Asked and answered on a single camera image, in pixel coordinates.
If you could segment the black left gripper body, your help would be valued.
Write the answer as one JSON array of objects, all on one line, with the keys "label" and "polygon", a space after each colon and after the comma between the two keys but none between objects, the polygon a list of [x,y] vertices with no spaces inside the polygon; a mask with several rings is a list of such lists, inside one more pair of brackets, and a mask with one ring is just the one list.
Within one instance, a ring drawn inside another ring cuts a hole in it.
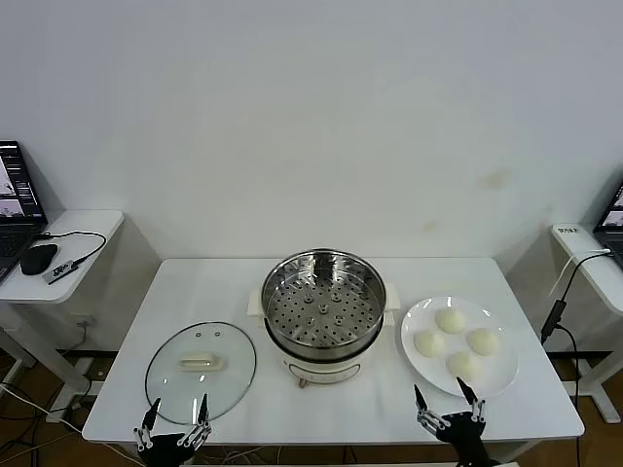
[{"label": "black left gripper body", "polygon": [[157,435],[152,439],[150,448],[139,449],[139,457],[147,467],[178,467],[195,455],[193,446],[185,447],[178,442],[182,433]]}]

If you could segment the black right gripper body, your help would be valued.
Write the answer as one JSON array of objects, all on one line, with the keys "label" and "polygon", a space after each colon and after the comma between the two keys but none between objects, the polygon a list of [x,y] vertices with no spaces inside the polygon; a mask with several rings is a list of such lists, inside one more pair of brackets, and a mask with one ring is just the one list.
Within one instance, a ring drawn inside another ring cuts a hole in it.
[{"label": "black right gripper body", "polygon": [[490,467],[497,461],[488,454],[481,436],[486,422],[482,416],[470,412],[450,413],[441,416],[443,423],[436,430],[436,438],[451,445],[458,455],[458,466]]}]

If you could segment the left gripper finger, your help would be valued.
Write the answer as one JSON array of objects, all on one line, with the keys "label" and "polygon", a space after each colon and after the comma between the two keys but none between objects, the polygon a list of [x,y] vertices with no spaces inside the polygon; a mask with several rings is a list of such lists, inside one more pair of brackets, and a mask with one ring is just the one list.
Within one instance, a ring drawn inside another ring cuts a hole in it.
[{"label": "left gripper finger", "polygon": [[177,441],[182,448],[200,448],[212,432],[209,422],[208,394],[202,396],[201,405],[192,429]]},{"label": "left gripper finger", "polygon": [[138,450],[150,449],[153,446],[151,431],[155,426],[160,404],[161,399],[157,398],[150,409],[144,414],[141,425],[133,428]]}]

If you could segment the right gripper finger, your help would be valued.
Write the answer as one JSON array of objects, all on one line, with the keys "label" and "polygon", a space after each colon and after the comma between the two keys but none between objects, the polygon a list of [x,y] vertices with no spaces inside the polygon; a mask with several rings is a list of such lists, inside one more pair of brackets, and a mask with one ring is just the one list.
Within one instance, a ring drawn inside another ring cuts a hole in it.
[{"label": "right gripper finger", "polygon": [[429,433],[437,433],[450,427],[450,422],[432,411],[426,403],[418,386],[414,385],[415,403],[418,410],[417,421]]},{"label": "right gripper finger", "polygon": [[486,401],[478,398],[474,390],[461,377],[456,377],[456,380],[464,398],[471,407],[471,419],[474,422],[484,423]]}]

